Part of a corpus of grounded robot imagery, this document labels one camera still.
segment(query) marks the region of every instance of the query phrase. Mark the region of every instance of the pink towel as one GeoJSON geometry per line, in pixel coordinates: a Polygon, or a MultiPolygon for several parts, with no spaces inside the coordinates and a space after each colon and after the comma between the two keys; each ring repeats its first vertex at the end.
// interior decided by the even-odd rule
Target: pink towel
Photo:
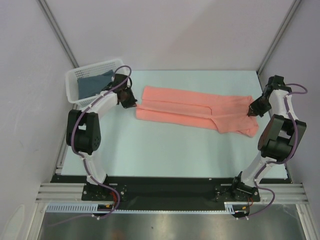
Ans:
{"type": "Polygon", "coordinates": [[[259,126],[255,117],[247,116],[252,102],[252,96],[222,96],[146,86],[136,117],[253,137],[259,126]]]}

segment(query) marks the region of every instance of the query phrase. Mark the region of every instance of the light green table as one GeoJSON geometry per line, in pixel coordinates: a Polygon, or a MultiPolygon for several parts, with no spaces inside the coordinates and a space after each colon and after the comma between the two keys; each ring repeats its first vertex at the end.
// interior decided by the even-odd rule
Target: light green table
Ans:
{"type": "MultiPolygon", "coordinates": [[[[132,90],[141,102],[145,86],[190,90],[219,95],[261,93],[255,71],[133,71],[132,90]]],[[[102,142],[97,151],[109,176],[233,178],[258,153],[260,135],[270,117],[258,117],[259,131],[250,138],[236,133],[136,119],[136,109],[114,107],[100,121],[102,142]]],[[[62,175],[85,175],[69,147],[62,175]]],[[[286,179],[283,165],[266,178],[286,179]]]]}

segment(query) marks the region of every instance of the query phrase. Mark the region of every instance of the gray wall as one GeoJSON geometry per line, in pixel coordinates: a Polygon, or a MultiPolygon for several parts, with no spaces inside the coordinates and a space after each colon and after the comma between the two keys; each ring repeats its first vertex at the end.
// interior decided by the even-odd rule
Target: gray wall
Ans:
{"type": "Polygon", "coordinates": [[[261,81],[284,76],[285,83],[299,83],[308,95],[292,98],[296,115],[307,123],[300,146],[289,162],[295,182],[302,182],[314,216],[320,224],[319,143],[320,143],[320,1],[305,0],[285,32],[266,68],[261,81]]]}
{"type": "Polygon", "coordinates": [[[0,233],[20,204],[25,233],[39,185],[53,171],[71,68],[35,0],[0,1],[0,233]]]}
{"type": "Polygon", "coordinates": [[[47,2],[80,66],[256,70],[293,0],[47,2]]]}

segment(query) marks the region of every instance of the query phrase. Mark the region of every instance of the purple cable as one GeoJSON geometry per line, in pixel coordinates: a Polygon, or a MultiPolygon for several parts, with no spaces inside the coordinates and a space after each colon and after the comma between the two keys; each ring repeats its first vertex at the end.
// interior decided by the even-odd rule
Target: purple cable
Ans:
{"type": "MultiPolygon", "coordinates": [[[[75,134],[76,134],[76,131],[77,131],[77,128],[79,126],[79,123],[81,121],[81,119],[84,117],[84,115],[86,114],[87,111],[89,111],[90,108],[92,108],[95,104],[97,104],[97,102],[99,102],[103,97],[105,97],[106,95],[108,95],[109,93],[112,93],[115,89],[119,88],[120,86],[122,86],[123,84],[125,84],[129,77],[131,76],[131,73],[132,73],[132,69],[131,67],[129,67],[128,65],[123,65],[123,66],[120,66],[118,67],[115,71],[114,71],[114,74],[116,74],[116,72],[119,70],[119,69],[122,69],[122,68],[128,68],[129,69],[129,75],[121,82],[119,83],[117,86],[111,88],[109,91],[107,91],[106,93],[104,93],[103,95],[99,96],[96,100],[94,100],[92,103],[91,103],[91,107],[88,106],[84,111],[82,111],[82,113],[80,114],[79,118],[76,120],[75,122],[75,125],[74,125],[74,128],[72,130],[72,135],[71,135],[71,148],[72,148],[72,151],[74,152],[74,154],[80,156],[81,158],[83,158],[83,165],[84,165],[84,169],[87,173],[88,176],[90,176],[91,180],[94,181],[96,184],[98,184],[99,186],[101,187],[104,187],[106,189],[109,189],[111,191],[113,191],[115,194],[116,194],[116,197],[117,197],[117,203],[115,205],[115,207],[109,211],[106,215],[104,216],[101,216],[99,217],[99,219],[105,219],[107,218],[111,213],[113,213],[119,206],[120,204],[120,195],[118,193],[117,190],[115,190],[114,188],[110,187],[110,186],[107,186],[107,185],[104,185],[103,183],[100,183],[98,182],[90,173],[89,169],[88,169],[88,165],[87,165],[87,162],[86,162],[86,158],[85,158],[85,155],[79,153],[78,151],[76,151],[75,149],[75,134]]],[[[63,220],[63,221],[59,221],[59,222],[56,222],[56,223],[53,223],[53,224],[48,224],[47,227],[54,227],[54,226],[57,226],[57,225],[60,225],[60,224],[64,224],[64,223],[67,223],[69,221],[72,221],[72,220],[75,220],[75,219],[78,219],[78,218],[82,218],[82,217],[92,217],[92,214],[82,214],[82,215],[78,215],[78,216],[74,216],[74,217],[71,217],[71,218],[68,218],[66,220],[63,220]]]]}
{"type": "MultiPolygon", "coordinates": [[[[297,84],[297,83],[290,83],[290,84],[286,84],[286,86],[298,86],[302,89],[304,89],[304,91],[293,91],[293,92],[290,92],[286,95],[287,96],[290,96],[290,95],[293,95],[293,94],[307,94],[308,93],[308,90],[307,88],[305,88],[304,86],[300,85],[300,84],[297,84]]],[[[257,180],[259,175],[263,172],[263,170],[266,169],[267,167],[267,164],[276,164],[276,165],[281,165],[281,164],[285,164],[287,163],[292,157],[293,155],[295,154],[296,150],[297,150],[297,145],[298,145],[298,127],[297,127],[297,123],[294,119],[294,117],[292,116],[292,114],[290,113],[290,108],[289,108],[289,104],[288,104],[288,99],[287,98],[284,98],[284,105],[285,105],[285,109],[286,111],[288,112],[288,116],[290,118],[290,120],[292,121],[293,123],[293,128],[294,128],[294,143],[293,143],[293,147],[288,155],[288,157],[282,161],[282,162],[274,162],[274,161],[268,161],[266,163],[266,165],[264,165],[257,173],[256,175],[254,176],[254,180],[257,180]]],[[[257,211],[255,213],[252,213],[250,214],[249,216],[254,216],[254,215],[258,215],[258,214],[261,214],[262,212],[264,212],[265,210],[267,210],[268,208],[271,207],[271,205],[274,203],[275,199],[276,199],[276,193],[269,189],[269,188],[265,188],[265,187],[261,187],[257,184],[257,181],[254,181],[254,185],[256,186],[257,189],[260,189],[260,190],[265,190],[265,191],[269,191],[272,193],[272,199],[271,201],[269,202],[269,204],[267,206],[265,206],[265,208],[261,209],[260,211],[257,211]]]]}

